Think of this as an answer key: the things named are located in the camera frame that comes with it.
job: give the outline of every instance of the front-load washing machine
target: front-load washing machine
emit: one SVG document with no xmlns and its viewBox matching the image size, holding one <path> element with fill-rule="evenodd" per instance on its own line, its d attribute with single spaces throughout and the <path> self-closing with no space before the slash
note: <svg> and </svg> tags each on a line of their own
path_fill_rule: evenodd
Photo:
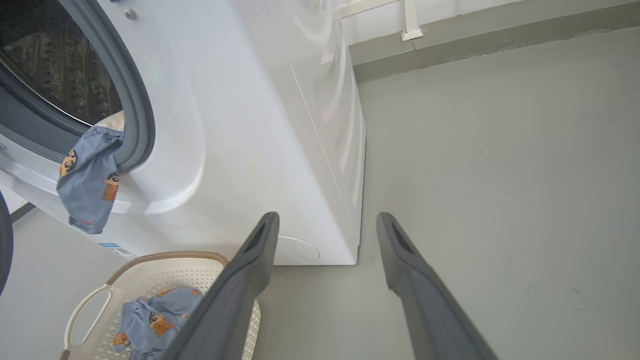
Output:
<svg viewBox="0 0 640 360">
<path fill-rule="evenodd" d="M 356 263 L 365 124 L 331 0 L 4 3 L 0 182 L 67 223 L 60 160 L 122 109 L 118 196 L 88 239 L 232 257 L 277 211 L 277 265 Z"/>
</svg>

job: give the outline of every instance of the cartoon character print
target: cartoon character print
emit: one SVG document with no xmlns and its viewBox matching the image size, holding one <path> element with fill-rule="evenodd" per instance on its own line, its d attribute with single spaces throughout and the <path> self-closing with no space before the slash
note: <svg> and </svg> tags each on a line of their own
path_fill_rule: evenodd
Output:
<svg viewBox="0 0 640 360">
<path fill-rule="evenodd" d="M 78 155 L 76 154 L 75 150 L 71 149 L 71 151 L 69 151 L 69 154 L 65 156 L 64 159 L 62 159 L 62 164 L 60 164 L 60 169 L 58 170 L 60 176 L 67 176 L 69 172 L 71 172 L 71 170 L 76 167 L 77 162 Z"/>
<path fill-rule="evenodd" d="M 104 189 L 104 195 L 102 198 L 107 201 L 114 202 L 116 201 L 116 193 L 118 193 L 118 184 L 120 183 L 120 178 L 117 172 L 109 175 L 103 183 L 107 184 L 107 188 Z"/>
<path fill-rule="evenodd" d="M 161 293 L 158 293 L 158 295 L 156 295 L 157 297 L 163 297 L 165 296 L 167 293 L 169 293 L 170 291 L 173 291 L 173 289 L 169 289 L 169 290 L 164 290 Z"/>
<path fill-rule="evenodd" d="M 131 341 L 129 341 L 129 337 L 127 336 L 126 332 L 119 332 L 118 334 L 116 334 L 115 338 L 113 338 L 113 346 L 129 346 L 129 344 L 131 344 Z"/>
<path fill-rule="evenodd" d="M 149 329 L 156 331 L 157 336 L 162 336 L 167 330 L 175 327 L 174 324 L 166 322 L 164 316 L 153 311 L 149 314 Z"/>
</svg>

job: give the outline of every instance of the gray floor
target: gray floor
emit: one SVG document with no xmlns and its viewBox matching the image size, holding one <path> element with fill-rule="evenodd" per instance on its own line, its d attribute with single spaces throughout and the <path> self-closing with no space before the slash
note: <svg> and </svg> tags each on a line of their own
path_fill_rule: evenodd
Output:
<svg viewBox="0 0 640 360">
<path fill-rule="evenodd" d="M 640 358 L 639 60 L 628 29 L 360 86 L 359 262 L 275 268 L 254 360 L 413 359 L 380 211 L 501 359 Z M 54 359 L 71 310 L 123 260 L 38 210 L 15 238 L 0 348 Z"/>
</svg>

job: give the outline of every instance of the laundry basket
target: laundry basket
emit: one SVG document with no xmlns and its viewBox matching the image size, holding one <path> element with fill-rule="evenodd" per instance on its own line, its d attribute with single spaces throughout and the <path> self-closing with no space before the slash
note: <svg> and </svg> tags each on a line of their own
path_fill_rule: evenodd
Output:
<svg viewBox="0 0 640 360">
<path fill-rule="evenodd" d="M 204 294 L 227 263 L 224 256 L 207 251 L 162 252 L 126 263 L 105 285 L 87 295 L 71 314 L 60 360 L 128 360 L 130 347 L 123 352 L 113 351 L 113 338 L 118 332 L 123 303 L 175 288 L 192 288 Z M 71 344 L 71 334 L 78 316 L 93 298 L 104 292 L 107 293 L 107 300 L 87 335 L 80 344 Z M 244 343 L 243 360 L 253 357 L 259 327 L 260 307 L 256 301 Z"/>
</svg>

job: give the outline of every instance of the concrete floor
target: concrete floor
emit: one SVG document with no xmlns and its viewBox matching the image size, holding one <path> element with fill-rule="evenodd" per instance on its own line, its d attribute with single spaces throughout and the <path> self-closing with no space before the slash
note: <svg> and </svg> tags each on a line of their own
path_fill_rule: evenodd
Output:
<svg viewBox="0 0 640 360">
<path fill-rule="evenodd" d="M 501 359 L 640 358 L 639 63 L 636 28 L 360 85 L 359 262 L 276 268 L 254 359 L 413 359 L 380 211 Z"/>
</svg>

